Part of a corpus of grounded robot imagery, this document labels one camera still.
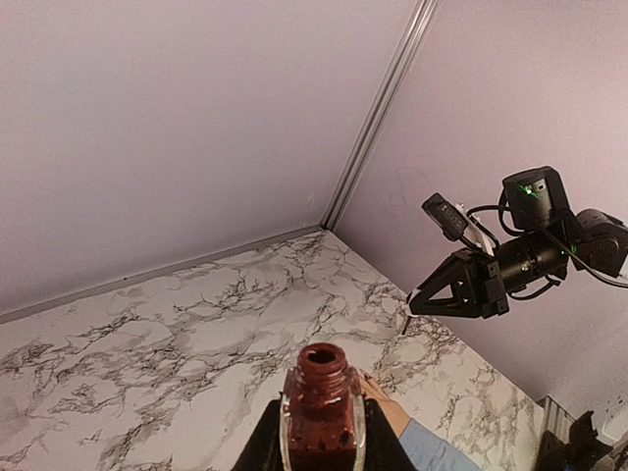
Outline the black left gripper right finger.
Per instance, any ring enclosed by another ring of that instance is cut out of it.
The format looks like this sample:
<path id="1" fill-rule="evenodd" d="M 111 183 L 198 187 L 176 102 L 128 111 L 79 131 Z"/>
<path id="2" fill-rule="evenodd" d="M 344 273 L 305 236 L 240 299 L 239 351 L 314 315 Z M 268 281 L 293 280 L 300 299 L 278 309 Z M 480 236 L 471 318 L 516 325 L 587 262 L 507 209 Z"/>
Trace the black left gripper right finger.
<path id="1" fill-rule="evenodd" d="M 415 471 L 376 399 L 365 400 L 365 471 Z"/>

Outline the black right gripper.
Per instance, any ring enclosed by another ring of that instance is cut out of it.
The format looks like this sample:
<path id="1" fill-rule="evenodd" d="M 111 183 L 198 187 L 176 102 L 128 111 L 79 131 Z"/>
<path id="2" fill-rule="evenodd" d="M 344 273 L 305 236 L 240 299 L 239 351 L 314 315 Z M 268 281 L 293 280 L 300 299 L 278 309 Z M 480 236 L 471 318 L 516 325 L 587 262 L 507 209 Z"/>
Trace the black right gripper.
<path id="1" fill-rule="evenodd" d="M 453 286 L 453 297 L 424 298 L 432 297 L 450 286 Z M 451 253 L 418 286 L 416 294 L 411 307 L 418 317 L 488 319 L 508 311 L 507 295 L 497 260 L 467 248 Z"/>

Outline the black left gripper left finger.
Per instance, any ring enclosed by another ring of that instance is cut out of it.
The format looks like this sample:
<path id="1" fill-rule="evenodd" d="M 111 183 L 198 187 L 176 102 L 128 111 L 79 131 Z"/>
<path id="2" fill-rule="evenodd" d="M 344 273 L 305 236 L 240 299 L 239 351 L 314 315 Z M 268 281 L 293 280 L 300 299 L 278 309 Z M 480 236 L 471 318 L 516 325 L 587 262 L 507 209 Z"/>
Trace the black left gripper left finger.
<path id="1" fill-rule="evenodd" d="M 284 470 L 280 447 L 280 407 L 278 399 L 267 404 L 232 471 Z"/>

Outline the dark red nail polish bottle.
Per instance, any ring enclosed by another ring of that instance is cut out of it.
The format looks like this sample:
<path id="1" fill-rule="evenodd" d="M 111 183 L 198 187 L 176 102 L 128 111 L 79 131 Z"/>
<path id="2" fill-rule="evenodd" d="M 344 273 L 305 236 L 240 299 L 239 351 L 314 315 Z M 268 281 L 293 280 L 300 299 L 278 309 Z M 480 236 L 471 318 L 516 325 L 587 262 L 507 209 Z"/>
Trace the dark red nail polish bottle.
<path id="1" fill-rule="evenodd" d="M 364 398 L 340 347 L 317 342 L 300 350 L 284 382 L 279 437 L 286 470 L 364 468 Z"/>

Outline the white nail polish cap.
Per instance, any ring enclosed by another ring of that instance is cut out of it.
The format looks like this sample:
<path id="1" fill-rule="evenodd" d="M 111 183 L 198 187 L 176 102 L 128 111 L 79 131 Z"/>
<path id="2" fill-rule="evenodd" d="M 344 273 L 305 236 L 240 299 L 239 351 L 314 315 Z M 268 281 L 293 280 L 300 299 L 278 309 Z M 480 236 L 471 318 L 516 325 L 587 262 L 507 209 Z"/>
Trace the white nail polish cap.
<path id="1" fill-rule="evenodd" d="M 415 314 L 413 311 L 413 308 L 411 307 L 411 301 L 420 293 L 420 289 L 419 288 L 415 288 L 412 292 L 410 292 L 407 296 L 406 296 L 406 304 L 407 304 L 407 316 L 406 316 L 406 320 L 403 324 L 403 328 L 401 330 L 401 334 L 403 336 L 406 335 L 408 328 L 411 324 L 411 321 L 413 319 L 416 319 L 418 317 L 418 314 Z"/>

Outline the forearm in blue sleeve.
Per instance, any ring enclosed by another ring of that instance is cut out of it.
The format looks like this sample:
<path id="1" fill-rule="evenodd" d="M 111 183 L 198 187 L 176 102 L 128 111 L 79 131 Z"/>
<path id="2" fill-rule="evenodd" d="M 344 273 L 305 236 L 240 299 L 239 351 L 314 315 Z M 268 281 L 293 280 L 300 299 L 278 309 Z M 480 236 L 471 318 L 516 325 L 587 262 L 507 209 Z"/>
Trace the forearm in blue sleeve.
<path id="1" fill-rule="evenodd" d="M 411 419 L 399 442 L 416 470 L 480 471 L 463 452 Z"/>

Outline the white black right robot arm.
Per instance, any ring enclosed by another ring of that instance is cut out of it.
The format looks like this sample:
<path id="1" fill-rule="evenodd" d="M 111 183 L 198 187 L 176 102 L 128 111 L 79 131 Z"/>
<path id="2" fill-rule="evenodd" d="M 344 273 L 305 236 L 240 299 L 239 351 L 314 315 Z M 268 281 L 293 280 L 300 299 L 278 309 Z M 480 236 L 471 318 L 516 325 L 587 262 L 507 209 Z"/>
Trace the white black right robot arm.
<path id="1" fill-rule="evenodd" d="M 422 208 L 450 241 L 462 243 L 406 298 L 412 318 L 491 318 L 529 301 L 570 267 L 626 288 L 627 227 L 596 209 L 574 213 L 558 171 L 544 166 L 502 181 L 496 204 L 465 209 L 436 192 Z"/>

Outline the person's hand with painted nails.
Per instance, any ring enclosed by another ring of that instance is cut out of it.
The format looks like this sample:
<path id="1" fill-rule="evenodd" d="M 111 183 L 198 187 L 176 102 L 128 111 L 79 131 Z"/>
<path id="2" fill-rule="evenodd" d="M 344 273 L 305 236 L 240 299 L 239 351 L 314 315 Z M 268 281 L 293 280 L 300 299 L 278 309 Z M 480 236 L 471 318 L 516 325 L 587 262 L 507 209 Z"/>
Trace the person's hand with painted nails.
<path id="1" fill-rule="evenodd" d="M 411 420 L 409 414 L 397 401 L 386 394 L 371 375 L 363 370 L 360 371 L 360 385 L 367 398 L 375 399 L 379 403 L 392 430 L 400 438 Z"/>

